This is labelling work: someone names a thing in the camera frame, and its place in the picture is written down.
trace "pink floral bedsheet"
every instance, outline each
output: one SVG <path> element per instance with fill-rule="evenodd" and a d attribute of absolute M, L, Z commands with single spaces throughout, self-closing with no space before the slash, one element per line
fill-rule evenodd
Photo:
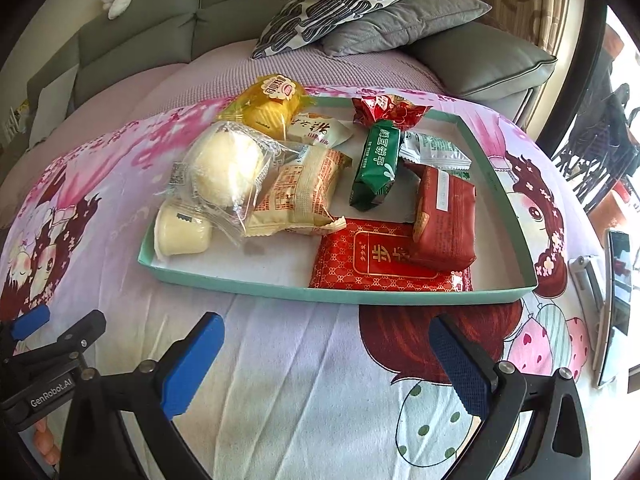
<path fill-rule="evenodd" d="M 539 285 L 511 305 L 446 310 L 496 360 L 535 374 L 570 368 L 590 409 L 590 346 L 567 262 L 601 249 L 548 158 L 513 123 L 479 105 L 397 89 L 308 90 L 340 97 L 393 92 L 465 120 L 508 192 Z M 298 479 L 310 471 L 317 478 L 441 478 L 479 425 L 424 338 L 442 308 L 233 296 L 158 283 L 138 265 L 172 162 L 228 101 L 132 122 L 54 161 L 2 252 L 0 319 L 47 303 L 51 322 L 28 341 L 39 346 L 101 309 L 107 333 L 88 356 L 108 374 L 158 358 L 203 312 L 215 310 L 225 318 L 226 343 L 178 422 L 214 478 L 237 478 L 239 471 L 261 479 Z M 494 478 L 508 472 L 525 428 L 523 418 Z M 154 465 L 147 465 L 155 478 Z"/>

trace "white snack package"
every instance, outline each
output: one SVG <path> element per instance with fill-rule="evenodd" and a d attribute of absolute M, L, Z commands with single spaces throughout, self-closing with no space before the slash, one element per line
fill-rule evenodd
<path fill-rule="evenodd" d="M 262 183 L 290 151 L 245 124 L 218 121 L 174 163 L 167 195 L 239 243 Z"/>
<path fill-rule="evenodd" d="M 338 119 L 310 112 L 296 115 L 287 130 L 287 140 L 324 148 L 333 148 L 352 135 L 353 131 Z"/>
<path fill-rule="evenodd" d="M 471 159 L 453 142 L 417 132 L 404 133 L 398 156 L 439 170 L 466 171 L 471 167 Z"/>
<path fill-rule="evenodd" d="M 204 216 L 165 200 L 154 225 L 156 256 L 165 261 L 173 254 L 203 253 L 211 243 L 211 232 L 211 222 Z"/>

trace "packaged snack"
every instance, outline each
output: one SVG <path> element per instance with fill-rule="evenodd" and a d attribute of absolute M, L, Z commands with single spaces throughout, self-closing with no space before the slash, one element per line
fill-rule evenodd
<path fill-rule="evenodd" d="M 471 290 L 469 270 L 436 272 L 408 261 L 411 224 L 347 220 L 322 238 L 309 287 L 393 292 Z"/>
<path fill-rule="evenodd" d="M 158 259 L 172 254 L 203 253 L 211 243 L 212 225 L 171 200 L 160 206 L 154 225 L 154 248 Z"/>
<path fill-rule="evenodd" d="M 368 211 L 385 201 L 396 181 L 399 147 L 400 130 L 391 121 L 377 121 L 370 128 L 349 198 L 358 211 Z"/>
<path fill-rule="evenodd" d="M 413 171 L 420 178 L 422 178 L 422 174 L 424 173 L 424 170 L 427 169 L 427 166 L 425 164 L 417 164 L 415 162 L 405 160 L 404 158 L 400 158 L 399 160 L 404 167 L 406 167 L 408 170 Z M 446 171 L 450 175 L 461 178 L 462 180 L 466 180 L 467 182 L 471 181 L 471 175 L 469 174 L 468 171 L 458 171 L 458 170 L 444 170 L 444 171 Z"/>
<path fill-rule="evenodd" d="M 266 175 L 286 151 L 244 124 L 218 121 L 174 164 L 169 196 L 238 241 Z"/>
<path fill-rule="evenodd" d="M 326 115 L 301 113 L 294 117 L 287 140 L 332 148 L 349 140 L 353 131 L 338 119 Z"/>
<path fill-rule="evenodd" d="M 351 159 L 320 146 L 287 143 L 299 153 L 280 167 L 276 180 L 246 224 L 247 236 L 278 231 L 324 235 L 344 228 L 344 217 L 329 214 L 342 168 Z"/>
<path fill-rule="evenodd" d="M 277 140 L 286 140 L 293 117 L 311 98 L 300 83 L 282 74 L 260 77 L 218 116 L 246 124 Z"/>
<path fill-rule="evenodd" d="M 404 134 L 399 156 L 439 170 L 466 171 L 471 167 L 471 159 L 453 142 L 415 132 Z"/>
<path fill-rule="evenodd" d="M 434 270 L 464 270 L 475 260 L 476 188 L 427 166 L 418 190 L 411 262 Z"/>
<path fill-rule="evenodd" d="M 404 132 L 420 122 L 422 116 L 432 106 L 418 106 L 397 95 L 376 95 L 374 97 L 352 98 L 356 113 L 354 123 L 364 124 L 367 128 L 376 121 L 386 119 L 393 121 L 396 128 Z"/>

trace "red snack package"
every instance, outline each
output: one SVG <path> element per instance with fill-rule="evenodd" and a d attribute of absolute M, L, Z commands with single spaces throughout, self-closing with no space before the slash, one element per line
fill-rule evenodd
<path fill-rule="evenodd" d="M 432 106 L 418 106 L 397 95 L 376 95 L 373 97 L 352 98 L 356 113 L 354 123 L 364 124 L 367 128 L 380 119 L 393 121 L 401 131 L 413 128 Z"/>
<path fill-rule="evenodd" d="M 409 263 L 411 224 L 347 219 L 322 237 L 309 287 L 393 292 L 472 290 L 469 270 L 436 272 Z"/>
<path fill-rule="evenodd" d="M 476 260 L 476 188 L 426 166 L 409 252 L 412 263 L 433 270 L 463 270 Z"/>

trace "red patterned package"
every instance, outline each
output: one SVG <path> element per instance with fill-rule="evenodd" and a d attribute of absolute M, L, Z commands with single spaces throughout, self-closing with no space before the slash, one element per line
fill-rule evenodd
<path fill-rule="evenodd" d="M 367 128 L 380 119 L 393 121 L 394 126 L 401 131 L 413 128 L 420 122 L 422 116 L 431 110 L 431 106 L 418 106 L 393 94 L 382 94 L 372 97 L 351 99 L 356 113 L 354 123 L 364 124 Z"/>
<path fill-rule="evenodd" d="M 309 287 L 390 292 L 472 290 L 469 269 L 437 272 L 408 262 L 413 226 L 347 220 L 322 237 Z"/>

